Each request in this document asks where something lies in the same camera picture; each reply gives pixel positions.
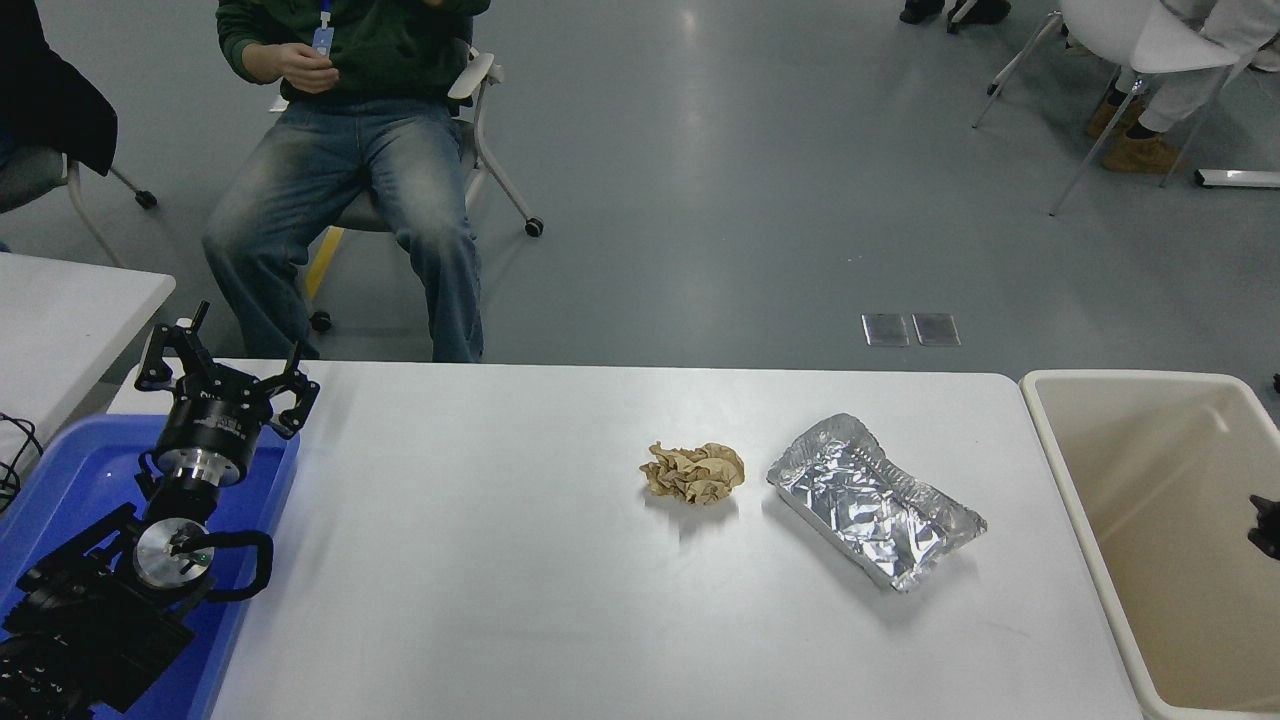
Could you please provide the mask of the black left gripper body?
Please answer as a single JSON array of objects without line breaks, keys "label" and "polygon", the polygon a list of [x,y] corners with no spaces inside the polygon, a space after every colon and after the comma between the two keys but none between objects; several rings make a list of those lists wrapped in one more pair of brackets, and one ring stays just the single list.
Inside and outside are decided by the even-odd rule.
[{"label": "black left gripper body", "polygon": [[174,389],[172,410],[155,446],[155,466],[169,471],[178,464],[179,454],[198,450],[219,455],[237,471],[246,471],[271,415],[265,397],[219,398],[198,389]]}]

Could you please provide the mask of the person's right hand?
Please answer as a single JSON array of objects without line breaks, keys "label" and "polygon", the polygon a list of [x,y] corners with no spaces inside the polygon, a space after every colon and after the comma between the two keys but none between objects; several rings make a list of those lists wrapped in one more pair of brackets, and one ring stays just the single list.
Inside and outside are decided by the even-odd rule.
[{"label": "person's right hand", "polygon": [[339,70],[332,59],[303,44],[282,44],[271,50],[273,72],[303,94],[325,94],[337,86]]}]

